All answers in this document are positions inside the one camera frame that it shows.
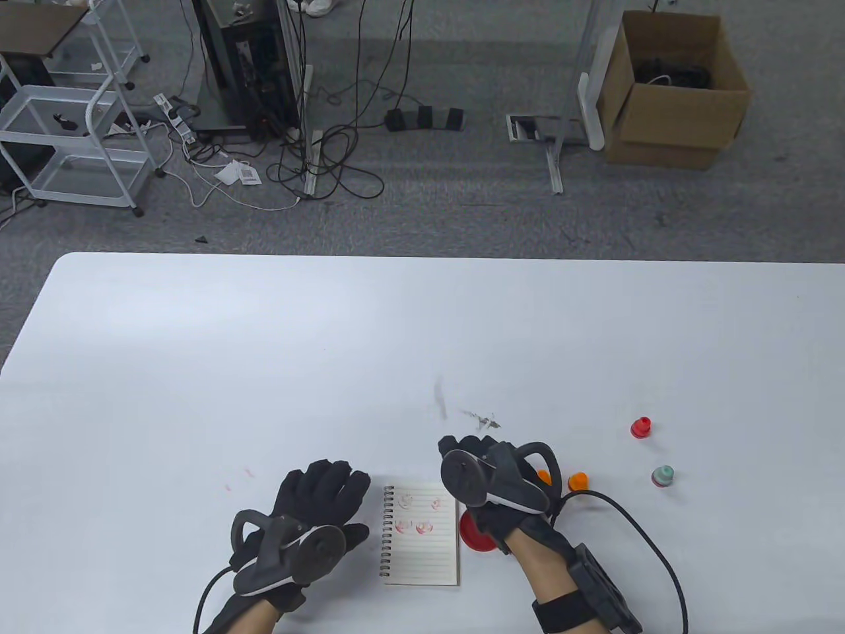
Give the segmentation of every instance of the white sneaker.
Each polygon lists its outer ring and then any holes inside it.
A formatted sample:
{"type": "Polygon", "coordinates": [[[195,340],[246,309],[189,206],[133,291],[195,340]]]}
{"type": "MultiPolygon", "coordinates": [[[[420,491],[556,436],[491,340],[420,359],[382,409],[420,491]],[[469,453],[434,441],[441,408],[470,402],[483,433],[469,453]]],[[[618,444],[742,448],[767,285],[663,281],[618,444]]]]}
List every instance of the white sneaker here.
{"type": "Polygon", "coordinates": [[[298,14],[300,6],[303,8],[303,11],[308,11],[308,0],[303,0],[302,3],[297,0],[287,0],[287,6],[293,13],[298,14]]]}
{"type": "Polygon", "coordinates": [[[312,18],[322,18],[328,14],[340,0],[311,0],[311,3],[305,8],[305,13],[312,18]]]}

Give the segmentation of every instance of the spiral binding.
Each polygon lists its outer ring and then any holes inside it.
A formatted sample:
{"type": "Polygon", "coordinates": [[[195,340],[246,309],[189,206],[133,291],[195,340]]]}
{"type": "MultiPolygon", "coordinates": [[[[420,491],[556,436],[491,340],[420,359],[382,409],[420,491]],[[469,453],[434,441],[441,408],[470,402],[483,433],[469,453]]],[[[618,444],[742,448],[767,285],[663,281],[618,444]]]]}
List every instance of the spiral binding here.
{"type": "Polygon", "coordinates": [[[390,551],[393,543],[393,491],[394,487],[384,487],[384,515],[381,517],[381,559],[379,577],[390,576],[390,551]]]}

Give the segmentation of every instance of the white label tag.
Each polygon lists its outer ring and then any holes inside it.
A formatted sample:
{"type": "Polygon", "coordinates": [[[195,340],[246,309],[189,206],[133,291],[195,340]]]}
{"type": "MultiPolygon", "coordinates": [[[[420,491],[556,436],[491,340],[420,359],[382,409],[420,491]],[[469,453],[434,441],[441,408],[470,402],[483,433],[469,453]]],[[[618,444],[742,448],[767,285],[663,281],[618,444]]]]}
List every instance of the white label tag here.
{"type": "Polygon", "coordinates": [[[214,176],[224,185],[231,185],[237,181],[240,176],[237,161],[232,161],[214,176]]]}
{"type": "Polygon", "coordinates": [[[241,179],[241,183],[244,185],[260,185],[261,179],[259,178],[259,173],[256,172],[255,168],[247,165],[246,163],[238,163],[238,176],[241,179]]]}

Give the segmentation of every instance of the notebook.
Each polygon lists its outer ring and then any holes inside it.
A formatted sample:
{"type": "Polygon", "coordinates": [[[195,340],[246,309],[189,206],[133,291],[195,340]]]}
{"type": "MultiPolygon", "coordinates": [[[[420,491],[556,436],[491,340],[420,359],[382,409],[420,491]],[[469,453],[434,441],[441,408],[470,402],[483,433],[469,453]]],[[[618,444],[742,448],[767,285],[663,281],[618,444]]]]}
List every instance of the notebook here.
{"type": "Polygon", "coordinates": [[[458,503],[439,484],[384,487],[379,574],[389,585],[458,585],[458,503]]]}

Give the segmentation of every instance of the gray smudge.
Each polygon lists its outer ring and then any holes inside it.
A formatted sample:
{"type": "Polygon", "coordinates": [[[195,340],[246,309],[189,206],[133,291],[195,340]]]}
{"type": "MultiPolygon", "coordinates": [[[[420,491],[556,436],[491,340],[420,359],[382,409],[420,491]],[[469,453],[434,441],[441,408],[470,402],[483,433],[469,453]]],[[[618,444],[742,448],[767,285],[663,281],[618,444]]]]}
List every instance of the gray smudge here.
{"type": "Polygon", "coordinates": [[[440,417],[446,420],[449,414],[446,412],[446,399],[443,398],[443,377],[438,377],[437,383],[434,384],[434,402],[440,410],[440,417]]]}
{"type": "Polygon", "coordinates": [[[478,421],[478,429],[476,429],[476,431],[481,431],[482,429],[499,429],[501,427],[501,425],[493,419],[495,414],[490,414],[490,418],[485,418],[483,416],[479,416],[475,412],[468,412],[466,409],[462,409],[461,413],[464,413],[478,421]]]}

